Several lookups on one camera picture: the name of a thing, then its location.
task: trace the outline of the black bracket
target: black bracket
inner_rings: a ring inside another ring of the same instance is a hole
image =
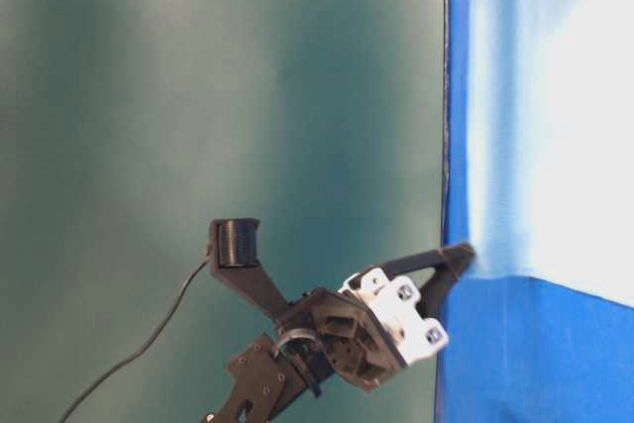
[[[318,381],[335,371],[348,383],[372,391],[407,367],[383,326],[355,297],[318,287],[279,321],[282,335],[300,328],[315,331],[320,344],[305,343],[299,352]]]
[[[262,334],[231,359],[227,367],[236,380],[231,395],[220,412],[203,421],[263,423],[292,403],[306,384],[284,354],[274,353],[273,341]]]
[[[256,230],[259,224],[255,218],[211,222],[207,259],[214,277],[275,321],[288,309],[288,303],[258,260]]]

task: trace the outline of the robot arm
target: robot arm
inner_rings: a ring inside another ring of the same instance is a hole
[[[371,266],[337,292],[318,287],[287,302],[260,264],[255,219],[214,220],[207,260],[212,274],[256,305],[278,334],[262,334],[230,360],[234,388],[203,421],[265,423],[309,389],[337,373],[364,391],[449,343],[437,320],[440,305],[474,256],[468,244]],[[419,289],[407,273],[432,268]]]

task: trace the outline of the black cable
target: black cable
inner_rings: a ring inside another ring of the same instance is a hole
[[[189,278],[185,280],[185,282],[180,287],[180,291],[176,295],[176,299],[174,300],[174,303],[171,305],[171,308],[169,309],[165,317],[163,317],[162,321],[160,321],[160,324],[158,324],[158,326],[152,332],[150,337],[141,346],[141,348],[135,351],[134,353],[130,354],[129,356],[127,356],[126,358],[124,358],[122,361],[118,362],[114,366],[110,367],[108,370],[106,370],[105,373],[103,373],[88,388],[86,388],[77,398],[75,398],[75,400],[68,407],[68,409],[63,413],[63,415],[61,415],[61,418],[59,419],[59,423],[63,423],[64,421],[66,421],[68,417],[70,416],[70,414],[73,411],[75,411],[77,406],[79,406],[79,404],[90,393],[92,393],[95,388],[97,388],[101,383],[103,383],[106,378],[112,375],[115,371],[119,370],[121,367],[124,367],[127,364],[129,364],[131,361],[134,361],[135,359],[139,358],[154,343],[154,341],[157,339],[159,334],[162,332],[163,328],[169,322],[169,319],[171,319],[171,316],[173,316],[174,312],[176,312],[176,309],[178,309],[178,305],[180,304],[182,297],[185,295],[185,291],[187,290],[187,287],[189,286],[193,278],[196,277],[196,274],[198,274],[198,272],[200,272],[205,267],[206,264],[207,264],[206,261],[201,263],[200,266],[197,269],[195,269],[192,274],[189,275]]]

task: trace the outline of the cylindrical black cap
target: cylindrical black cap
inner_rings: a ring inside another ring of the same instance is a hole
[[[259,224],[260,221],[254,218],[235,218],[212,222],[211,240],[213,248],[216,249],[218,266],[260,265],[256,245],[256,229]]]

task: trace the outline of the blue backdrop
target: blue backdrop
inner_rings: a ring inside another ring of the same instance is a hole
[[[446,243],[470,235],[469,3],[451,0]],[[465,278],[444,318],[437,423],[634,421],[631,308],[530,277]]]

